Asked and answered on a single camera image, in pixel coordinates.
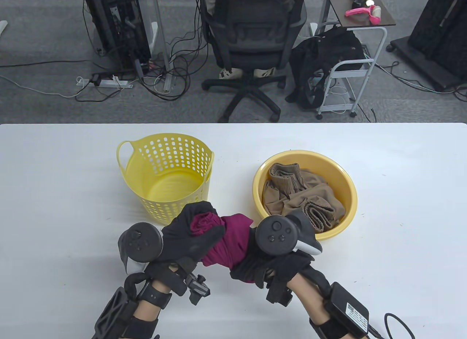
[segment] black backpack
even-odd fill
[[[324,100],[325,81],[339,62],[364,59],[362,44],[353,31],[333,27],[301,42],[292,49],[290,67],[295,81],[294,91],[285,100],[296,102],[303,110],[316,109]],[[337,71],[358,70],[363,64],[344,64]]]

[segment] forearm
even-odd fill
[[[296,274],[287,283],[287,287],[298,297],[314,324],[321,325],[331,318],[324,308],[323,297],[318,292],[316,286],[311,284],[301,274]],[[355,338],[347,334],[342,339]]]
[[[159,281],[153,281],[151,285],[154,289],[160,291],[161,293],[170,293],[170,288]],[[154,306],[153,304],[145,300],[141,300],[133,316],[143,321],[152,322],[155,319],[157,319],[157,317],[159,316],[159,312],[161,312],[160,307]]]

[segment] chair base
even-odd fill
[[[262,101],[267,107],[272,110],[273,114],[270,117],[270,122],[278,122],[281,115],[281,109],[275,104],[264,92],[259,88],[266,84],[277,82],[277,87],[280,89],[285,88],[285,76],[277,77],[261,77],[254,78],[253,72],[245,72],[241,79],[237,80],[220,80],[220,79],[208,79],[203,81],[201,88],[205,91],[213,86],[223,86],[238,89],[237,94],[232,99],[224,114],[218,120],[219,123],[229,122],[229,118],[237,107],[238,103],[248,94]]]

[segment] pink object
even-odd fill
[[[208,212],[195,216],[190,226],[195,236],[206,233],[212,227],[225,226],[224,237],[203,257],[203,265],[220,264],[232,270],[247,254],[252,223],[252,219],[242,214],[219,217]]]
[[[381,24],[381,7],[378,5],[372,5],[368,8],[361,7],[356,9],[351,9],[350,11],[346,12],[346,17],[350,17],[354,14],[363,14],[366,13],[370,16],[370,22],[373,25],[380,25]]]

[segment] battery pack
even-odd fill
[[[369,320],[367,308],[339,283],[334,282],[331,289],[331,296],[324,302],[326,311],[345,326],[356,339],[366,336]]]

